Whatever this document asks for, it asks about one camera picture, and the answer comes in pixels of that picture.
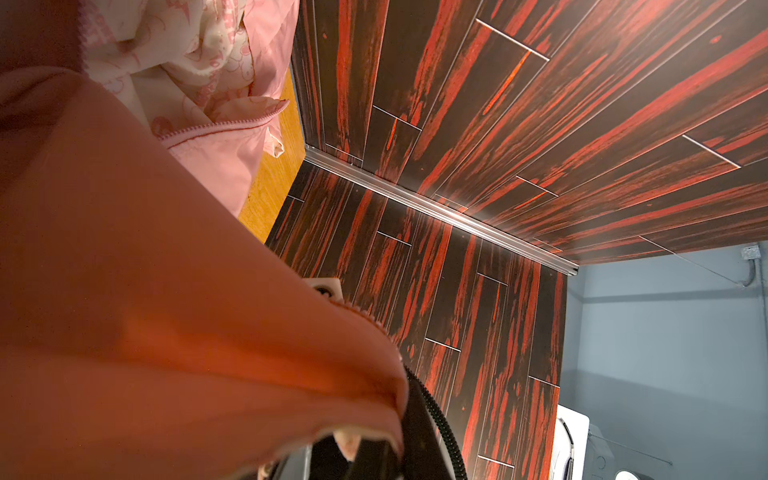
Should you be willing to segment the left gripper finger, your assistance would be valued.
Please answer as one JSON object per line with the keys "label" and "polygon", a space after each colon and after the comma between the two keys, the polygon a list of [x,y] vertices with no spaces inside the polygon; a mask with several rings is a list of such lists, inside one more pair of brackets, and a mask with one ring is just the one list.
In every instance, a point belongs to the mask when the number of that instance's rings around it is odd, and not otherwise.
{"label": "left gripper finger", "polygon": [[456,440],[426,386],[408,376],[409,397],[401,421],[404,451],[385,440],[363,440],[347,479],[454,479]]}

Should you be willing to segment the pink zip jacket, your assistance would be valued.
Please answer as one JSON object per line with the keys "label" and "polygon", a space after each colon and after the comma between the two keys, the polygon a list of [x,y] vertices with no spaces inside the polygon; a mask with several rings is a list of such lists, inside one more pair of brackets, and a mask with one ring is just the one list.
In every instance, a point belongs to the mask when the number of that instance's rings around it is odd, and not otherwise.
{"label": "pink zip jacket", "polygon": [[219,479],[347,428],[395,460],[396,348],[81,70],[74,1],[1,5],[1,475]]}

